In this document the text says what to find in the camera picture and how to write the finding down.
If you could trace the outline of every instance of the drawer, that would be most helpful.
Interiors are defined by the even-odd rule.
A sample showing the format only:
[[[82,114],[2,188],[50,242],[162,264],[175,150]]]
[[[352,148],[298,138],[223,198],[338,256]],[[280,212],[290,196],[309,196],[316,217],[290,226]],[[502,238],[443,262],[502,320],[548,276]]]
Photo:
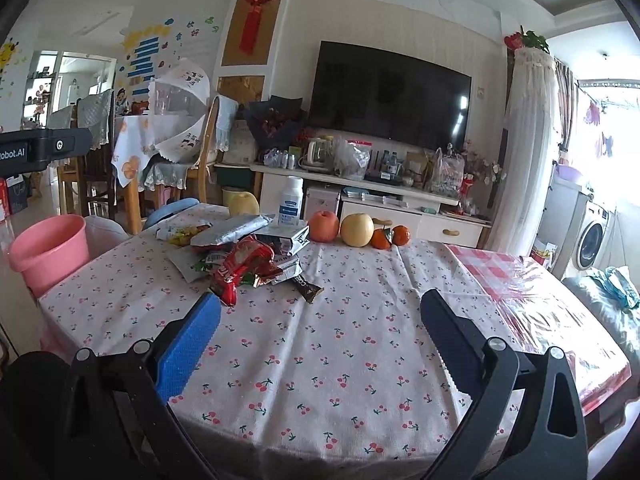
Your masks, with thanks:
[[[386,209],[384,207],[375,207],[343,201],[340,221],[344,220],[346,216],[354,213],[366,213],[371,218],[391,221],[392,226],[403,225],[409,229],[412,236],[416,236],[420,220],[422,219],[422,215],[420,214],[405,213],[403,211],[396,211],[395,209]]]
[[[482,232],[480,224],[461,222],[440,215],[423,215],[417,238],[464,247],[476,247]]]

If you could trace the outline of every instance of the black tv screen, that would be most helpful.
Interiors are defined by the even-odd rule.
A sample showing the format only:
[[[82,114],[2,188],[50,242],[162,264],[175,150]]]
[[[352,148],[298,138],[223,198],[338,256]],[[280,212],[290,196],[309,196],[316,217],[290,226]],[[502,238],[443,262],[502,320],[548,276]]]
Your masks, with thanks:
[[[415,57],[323,41],[309,125],[463,149],[471,78]]]

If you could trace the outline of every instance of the blue gripper pad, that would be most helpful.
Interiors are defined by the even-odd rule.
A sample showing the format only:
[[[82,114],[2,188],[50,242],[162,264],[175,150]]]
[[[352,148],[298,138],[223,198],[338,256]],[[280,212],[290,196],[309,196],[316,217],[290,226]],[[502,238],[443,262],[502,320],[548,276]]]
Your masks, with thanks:
[[[220,300],[206,292],[196,302],[184,319],[172,321],[162,330],[156,343],[160,346],[175,331],[173,324],[181,324],[158,356],[156,392],[167,403],[170,397],[180,395],[196,367],[207,343],[220,323]]]

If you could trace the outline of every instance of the white plastic bottle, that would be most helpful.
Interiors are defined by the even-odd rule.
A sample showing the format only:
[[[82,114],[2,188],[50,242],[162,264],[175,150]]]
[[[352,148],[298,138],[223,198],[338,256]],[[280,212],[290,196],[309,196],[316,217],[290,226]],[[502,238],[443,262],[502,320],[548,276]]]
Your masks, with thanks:
[[[280,196],[279,225],[298,225],[302,196],[302,179],[298,176],[288,176]]]

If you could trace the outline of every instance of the bottle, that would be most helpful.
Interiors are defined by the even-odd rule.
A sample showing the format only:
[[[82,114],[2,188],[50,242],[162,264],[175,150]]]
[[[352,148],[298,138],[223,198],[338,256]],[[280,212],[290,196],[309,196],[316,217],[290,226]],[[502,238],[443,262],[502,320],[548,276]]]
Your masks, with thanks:
[[[387,167],[388,167],[387,172],[391,174],[392,178],[395,178],[396,174],[398,173],[398,154],[396,152],[393,152],[391,154]]]
[[[385,150],[385,153],[382,154],[382,160],[380,161],[380,172],[386,172],[386,167],[389,164],[389,150]]]
[[[302,207],[302,179],[288,176],[280,195],[278,225],[298,225]]]

